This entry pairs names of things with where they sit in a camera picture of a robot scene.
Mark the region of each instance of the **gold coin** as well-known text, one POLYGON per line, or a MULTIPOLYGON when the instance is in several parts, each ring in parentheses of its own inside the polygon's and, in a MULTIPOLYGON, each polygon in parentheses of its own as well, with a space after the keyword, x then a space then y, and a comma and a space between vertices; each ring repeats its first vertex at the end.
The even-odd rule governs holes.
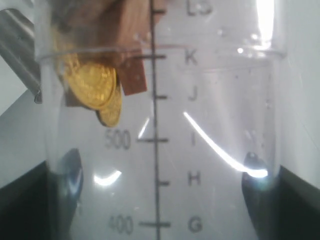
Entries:
POLYGON ((63 77, 78 100, 91 109, 105 109, 115 94, 116 70, 93 61, 80 63, 77 54, 64 59, 63 77))
POLYGON ((97 113, 98 118, 102 122, 102 124, 106 125, 107 127, 110 127, 110 128, 115 127, 119 123, 121 109, 122 109, 121 84, 118 81, 112 100, 110 101, 110 103, 107 105, 105 109, 100 110, 97 113))

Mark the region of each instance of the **vertical scale line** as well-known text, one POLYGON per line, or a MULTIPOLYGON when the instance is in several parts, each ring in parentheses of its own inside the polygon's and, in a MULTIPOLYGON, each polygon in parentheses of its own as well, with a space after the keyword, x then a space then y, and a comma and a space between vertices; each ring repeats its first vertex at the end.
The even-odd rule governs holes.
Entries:
POLYGON ((154 187, 155 187, 155 222, 156 240, 161 240, 160 232, 160 191, 159 191, 159 146, 158 146, 158 109, 157 109, 157 71, 154 0, 150 2, 150 32, 151 32, 151 64, 152 64, 152 98, 153 98, 153 134, 154 134, 154 187))

